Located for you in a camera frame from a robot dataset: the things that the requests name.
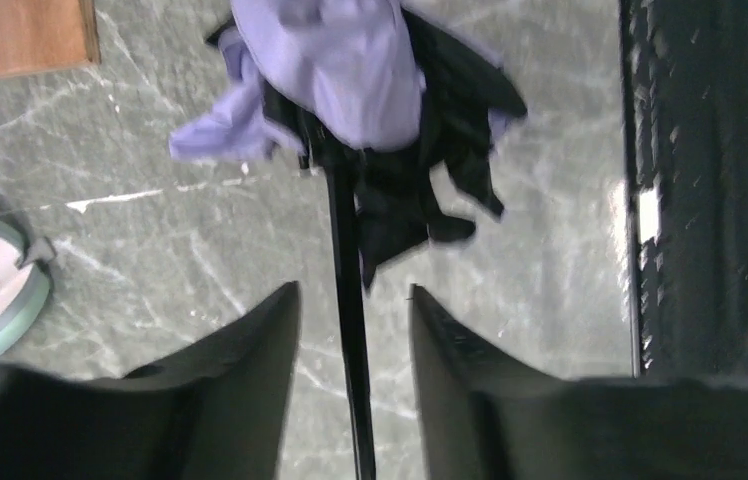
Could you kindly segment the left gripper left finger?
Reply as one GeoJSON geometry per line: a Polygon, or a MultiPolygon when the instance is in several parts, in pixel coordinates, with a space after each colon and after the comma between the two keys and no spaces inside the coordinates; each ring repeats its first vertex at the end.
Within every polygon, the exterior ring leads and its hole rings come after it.
{"type": "Polygon", "coordinates": [[[271,479],[299,330],[288,282],[122,378],[0,364],[0,479],[271,479]]]}

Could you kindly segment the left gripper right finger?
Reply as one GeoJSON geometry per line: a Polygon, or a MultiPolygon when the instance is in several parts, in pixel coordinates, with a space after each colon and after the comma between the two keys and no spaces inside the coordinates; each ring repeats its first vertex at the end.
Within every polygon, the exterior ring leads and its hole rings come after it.
{"type": "Polygon", "coordinates": [[[748,479],[748,377],[560,379],[419,285],[410,326],[433,479],[748,479]]]}

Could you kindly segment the lilac folding umbrella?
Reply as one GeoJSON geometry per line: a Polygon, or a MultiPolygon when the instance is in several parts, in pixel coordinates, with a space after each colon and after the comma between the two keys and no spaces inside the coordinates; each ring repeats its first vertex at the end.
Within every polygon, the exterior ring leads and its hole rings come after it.
{"type": "Polygon", "coordinates": [[[171,156],[247,160],[294,151],[320,168],[356,475],[376,475],[363,295],[380,266],[476,230],[444,212],[430,173],[489,216],[505,208],[494,147],[528,107],[500,60],[400,1],[235,1],[206,38],[231,88],[168,140],[171,156]]]}

